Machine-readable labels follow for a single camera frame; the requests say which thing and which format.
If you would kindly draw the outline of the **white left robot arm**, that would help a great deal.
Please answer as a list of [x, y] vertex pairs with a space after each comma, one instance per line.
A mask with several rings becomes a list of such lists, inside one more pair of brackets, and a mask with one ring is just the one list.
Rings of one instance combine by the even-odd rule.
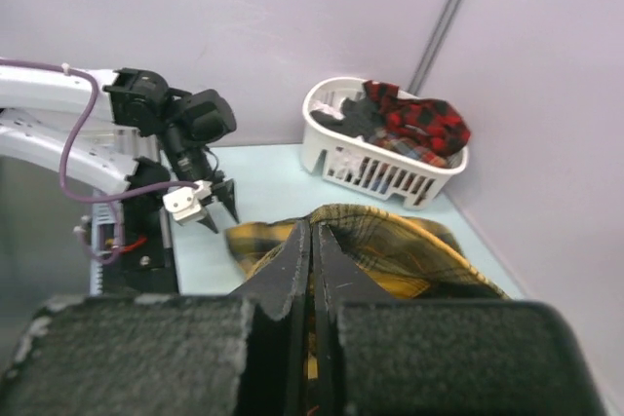
[[79, 202], [110, 204], [136, 231], [160, 209], [211, 230], [213, 201], [238, 215], [234, 181], [207, 158], [236, 128], [217, 91], [176, 89], [153, 71], [1, 60], [2, 155], [56, 170], [71, 199], [69, 178], [95, 188]]

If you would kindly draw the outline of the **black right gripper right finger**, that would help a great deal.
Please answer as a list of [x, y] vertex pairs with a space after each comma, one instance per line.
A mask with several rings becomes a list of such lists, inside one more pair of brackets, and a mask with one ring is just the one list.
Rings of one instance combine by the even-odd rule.
[[313, 231], [323, 415], [604, 415], [563, 316], [535, 301], [397, 300]]

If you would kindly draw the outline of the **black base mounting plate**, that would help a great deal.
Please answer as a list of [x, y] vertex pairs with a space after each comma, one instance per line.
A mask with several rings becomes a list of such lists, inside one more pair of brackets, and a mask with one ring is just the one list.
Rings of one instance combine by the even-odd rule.
[[127, 285], [145, 293], [179, 293], [171, 221], [165, 190], [124, 200], [121, 272]]

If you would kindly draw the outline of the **dark grey garment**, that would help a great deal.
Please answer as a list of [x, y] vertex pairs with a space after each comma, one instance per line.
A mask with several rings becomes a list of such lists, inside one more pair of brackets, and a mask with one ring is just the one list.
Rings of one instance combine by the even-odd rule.
[[359, 100], [345, 98], [339, 109], [316, 101], [310, 117], [322, 127], [349, 137], [369, 141], [384, 126], [378, 105], [364, 97]]

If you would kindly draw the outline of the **white plastic laundry basket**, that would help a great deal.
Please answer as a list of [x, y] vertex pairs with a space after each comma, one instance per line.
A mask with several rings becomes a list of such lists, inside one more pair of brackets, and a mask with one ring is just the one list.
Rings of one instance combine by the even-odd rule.
[[423, 209], [454, 176], [465, 171], [469, 149], [463, 148], [452, 155], [447, 169], [436, 168], [332, 132], [310, 116], [316, 103], [337, 109], [346, 98], [362, 98], [363, 83], [361, 78], [331, 77], [309, 90], [301, 107], [304, 133], [300, 163], [308, 172], [320, 167], [322, 178], [328, 182], [382, 201], [401, 197], [403, 208]]

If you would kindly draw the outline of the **red black checkered shirt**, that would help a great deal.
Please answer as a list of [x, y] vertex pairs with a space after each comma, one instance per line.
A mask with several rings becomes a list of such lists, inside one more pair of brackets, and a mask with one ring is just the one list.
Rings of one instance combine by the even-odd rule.
[[365, 81], [362, 88], [387, 131], [407, 137], [439, 157], [460, 152], [472, 136], [463, 117], [445, 100], [399, 97], [398, 86], [373, 80]]

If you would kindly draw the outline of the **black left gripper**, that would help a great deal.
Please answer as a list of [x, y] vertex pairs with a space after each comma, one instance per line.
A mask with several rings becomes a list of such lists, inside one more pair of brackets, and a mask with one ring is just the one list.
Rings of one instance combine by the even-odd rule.
[[[218, 164], [212, 167], [205, 154], [212, 143], [237, 130], [230, 104], [214, 89], [197, 94], [169, 89], [169, 98], [164, 108], [165, 129], [160, 133], [160, 144], [177, 179], [210, 182], [214, 186], [214, 196], [239, 223], [235, 181], [227, 179], [217, 168]], [[219, 233], [209, 210], [202, 205], [199, 205], [195, 221]]]

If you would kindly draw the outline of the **yellow plaid long sleeve shirt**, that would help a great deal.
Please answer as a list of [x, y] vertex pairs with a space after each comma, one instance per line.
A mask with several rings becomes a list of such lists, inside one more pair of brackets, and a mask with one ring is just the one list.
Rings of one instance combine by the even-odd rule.
[[328, 226], [342, 252], [397, 299], [509, 297], [466, 258], [447, 226], [354, 204], [328, 204], [297, 218], [227, 229], [227, 248], [247, 279], [281, 253], [300, 221]]

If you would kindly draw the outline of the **red tan plaid shirt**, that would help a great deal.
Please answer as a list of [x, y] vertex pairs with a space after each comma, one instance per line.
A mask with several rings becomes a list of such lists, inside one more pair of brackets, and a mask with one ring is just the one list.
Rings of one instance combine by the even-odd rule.
[[413, 139], [377, 129], [368, 143], [433, 167], [447, 169], [449, 162]]

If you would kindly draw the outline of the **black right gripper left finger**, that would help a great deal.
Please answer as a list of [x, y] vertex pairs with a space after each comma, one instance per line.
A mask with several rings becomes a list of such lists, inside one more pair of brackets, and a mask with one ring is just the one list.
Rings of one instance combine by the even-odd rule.
[[311, 232], [221, 296], [57, 296], [1, 376], [5, 415], [302, 415]]

